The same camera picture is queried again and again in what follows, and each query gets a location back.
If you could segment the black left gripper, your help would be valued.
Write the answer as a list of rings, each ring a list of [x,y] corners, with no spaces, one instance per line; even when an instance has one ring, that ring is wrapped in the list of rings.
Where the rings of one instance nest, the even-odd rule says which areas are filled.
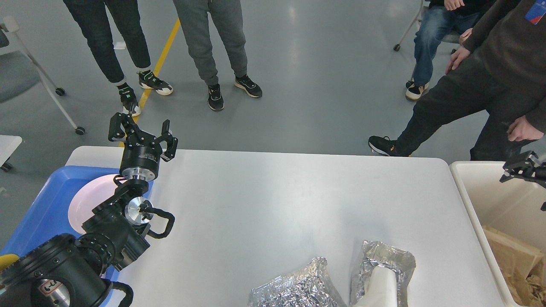
[[[160,158],[169,162],[176,154],[178,138],[172,135],[169,128],[170,120],[165,120],[160,136],[155,137],[148,132],[142,133],[128,113],[115,113],[110,119],[107,139],[125,144],[119,174],[126,179],[137,178],[147,182],[156,179]],[[160,147],[161,142],[166,142],[164,151]]]

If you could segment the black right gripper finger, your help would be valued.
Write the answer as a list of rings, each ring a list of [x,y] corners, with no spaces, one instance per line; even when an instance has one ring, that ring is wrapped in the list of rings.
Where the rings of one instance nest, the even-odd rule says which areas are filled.
[[[500,182],[523,179],[546,187],[546,163],[538,159],[534,151],[523,152],[505,162]]]

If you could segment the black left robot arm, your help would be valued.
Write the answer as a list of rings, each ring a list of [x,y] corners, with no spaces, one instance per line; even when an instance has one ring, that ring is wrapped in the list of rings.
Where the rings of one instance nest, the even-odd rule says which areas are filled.
[[[125,144],[114,194],[92,210],[84,235],[55,235],[1,271],[3,307],[99,307],[112,290],[134,292],[125,283],[103,278],[111,266],[120,271],[150,247],[146,236],[170,235],[175,216],[144,197],[158,177],[160,161],[175,157],[178,139],[162,124],[160,136],[141,130],[128,113],[110,119],[108,138]]]

